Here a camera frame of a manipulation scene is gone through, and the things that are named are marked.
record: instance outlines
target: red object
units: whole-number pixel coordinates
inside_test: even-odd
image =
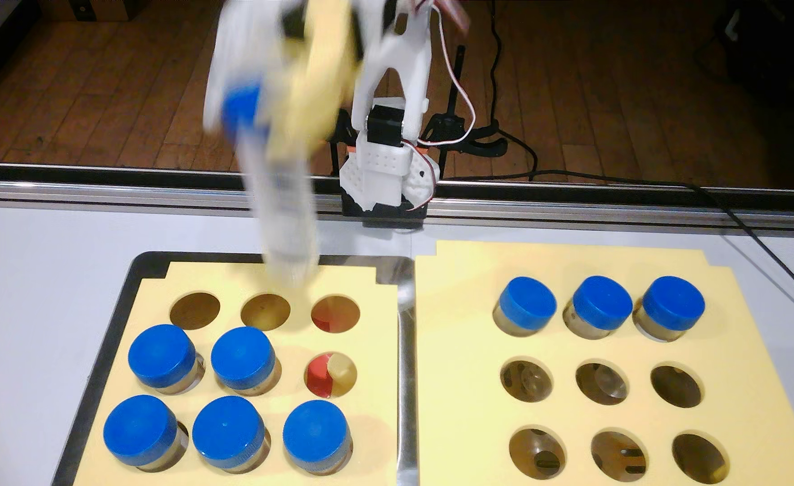
[[[320,328],[325,332],[331,332],[331,323],[328,321],[323,321],[322,319],[316,319],[316,317],[311,317],[313,319],[313,323],[316,324],[316,327]]]
[[[306,384],[309,389],[317,397],[324,399],[330,398],[331,391],[334,389],[334,380],[331,379],[328,373],[328,361],[331,359],[331,353],[326,353],[317,356],[310,361],[307,365]]]

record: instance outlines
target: small yellow object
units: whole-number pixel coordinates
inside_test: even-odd
[[[307,158],[334,131],[343,98],[356,78],[355,33],[348,0],[316,0],[305,12],[305,42],[289,40],[293,64],[285,91],[271,106],[270,160]]]

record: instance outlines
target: blue cap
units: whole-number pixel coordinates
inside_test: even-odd
[[[643,295],[643,309],[658,325],[675,331],[697,323],[706,303],[697,287],[679,277],[661,277]]]
[[[166,388],[181,381],[196,363],[196,348],[178,326],[161,324],[142,331],[130,346],[127,362],[149,387]]]
[[[231,89],[226,93],[222,106],[222,125],[230,139],[242,129],[254,128],[253,122],[259,109],[259,98],[262,84],[258,81]],[[267,134],[266,130],[255,129],[255,132]]]
[[[136,395],[112,410],[103,425],[103,442],[122,463],[144,466],[162,458],[175,442],[178,423],[163,401]]]
[[[574,293],[574,311],[586,324],[601,330],[617,329],[634,309],[631,296],[615,280],[596,275]]]
[[[226,331],[211,348],[214,373],[233,390],[261,384],[274,370],[276,359],[265,333],[246,326]]]
[[[265,442],[265,423],[256,407],[239,396],[212,401],[193,422],[193,445],[208,464],[236,468]]]
[[[514,325],[538,330],[556,312],[556,298],[543,283],[529,277],[508,282],[499,296],[499,308]]]
[[[286,417],[283,443],[295,464],[311,472],[330,469],[348,454],[348,423],[340,409],[325,400],[302,403]]]

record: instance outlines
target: red and white wire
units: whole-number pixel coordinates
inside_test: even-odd
[[[433,179],[433,185],[430,187],[430,197],[428,197],[426,201],[413,207],[412,209],[406,210],[406,211],[414,211],[415,209],[418,209],[419,207],[429,203],[433,199],[433,194],[436,193],[436,172],[433,171],[433,164],[430,163],[430,159],[424,157],[424,154],[421,153],[421,150],[419,150],[418,147],[412,145],[412,143],[409,142],[408,140],[403,140],[403,145],[412,147],[412,149],[415,150],[415,153],[418,154],[418,157],[420,157],[421,160],[423,160],[424,162],[427,162],[427,167],[430,168],[430,177]]]
[[[448,145],[448,144],[457,144],[463,142],[466,137],[469,136],[469,132],[472,131],[472,128],[475,127],[475,107],[472,106],[472,102],[469,101],[469,95],[466,94],[466,90],[460,85],[460,82],[456,80],[456,76],[454,75],[454,69],[451,68],[451,59],[448,57],[448,48],[446,46],[446,31],[442,27],[442,12],[439,10],[439,7],[433,5],[432,8],[436,11],[437,17],[439,19],[439,38],[442,40],[442,54],[446,58],[446,67],[448,68],[448,74],[451,76],[451,81],[456,86],[456,90],[460,92],[460,96],[463,97],[466,105],[469,106],[469,111],[472,113],[472,123],[469,124],[469,127],[466,129],[466,133],[463,134],[463,137],[457,138],[456,140],[443,140],[441,142],[427,142],[426,140],[418,140],[419,144],[427,145],[428,147],[435,147],[436,145]]]

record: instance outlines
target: sample vial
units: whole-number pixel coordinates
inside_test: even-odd
[[[213,400],[196,417],[193,445],[208,464],[240,474],[265,460],[271,436],[253,404],[227,396]]]
[[[352,436],[343,412],[331,402],[312,400],[286,417],[283,443],[295,465],[327,476],[340,470],[352,455]]]
[[[267,392],[280,379],[280,360],[257,328],[226,331],[211,349],[211,366],[220,382],[247,396]]]
[[[158,392],[185,392],[202,380],[205,365],[187,333],[172,324],[142,331],[127,353],[130,369],[139,380]]]
[[[531,336],[556,312],[556,298],[543,283],[529,277],[508,282],[493,309],[493,321],[511,336]]]
[[[615,280],[596,275],[580,284],[564,307],[564,324],[577,336],[601,339],[631,315],[631,296]]]
[[[660,277],[643,294],[634,323],[651,337],[670,342],[693,327],[705,309],[697,287],[679,277]]]
[[[184,456],[189,439],[162,400],[137,395],[111,411],[103,425],[103,442],[122,463],[157,472]]]

